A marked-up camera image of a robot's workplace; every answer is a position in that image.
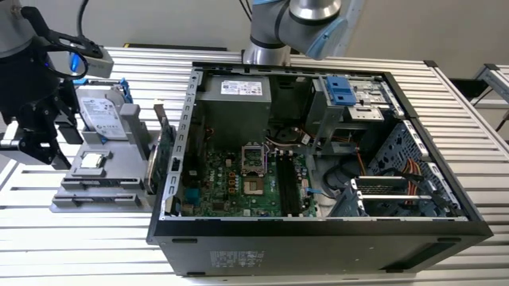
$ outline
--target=slotted metal table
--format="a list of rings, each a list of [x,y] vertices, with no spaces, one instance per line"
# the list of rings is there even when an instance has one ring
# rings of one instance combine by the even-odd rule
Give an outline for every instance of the slotted metal table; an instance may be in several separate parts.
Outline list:
[[[140,117],[176,125],[192,61],[238,63],[238,52],[108,48],[112,79],[126,78]],[[391,72],[494,236],[415,275],[182,278],[144,242],[148,213],[51,213],[64,172],[9,162],[0,175],[0,280],[7,285],[509,285],[509,150],[441,70],[422,61],[293,56],[293,66]],[[77,147],[65,145],[72,160]]]

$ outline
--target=white sticker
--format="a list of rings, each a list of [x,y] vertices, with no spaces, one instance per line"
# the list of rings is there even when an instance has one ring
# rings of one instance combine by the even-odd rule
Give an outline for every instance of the white sticker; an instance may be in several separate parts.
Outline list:
[[[307,145],[307,143],[310,143],[310,139],[311,139],[311,136],[309,136],[307,134],[305,134],[303,137],[302,137],[302,144],[303,144],[303,145]]]
[[[226,80],[220,84],[220,94],[263,95],[262,83]]]
[[[85,115],[94,124],[95,131],[107,139],[126,139],[115,104],[106,98],[81,98]]]
[[[215,268],[261,267],[265,250],[211,251],[210,259]]]

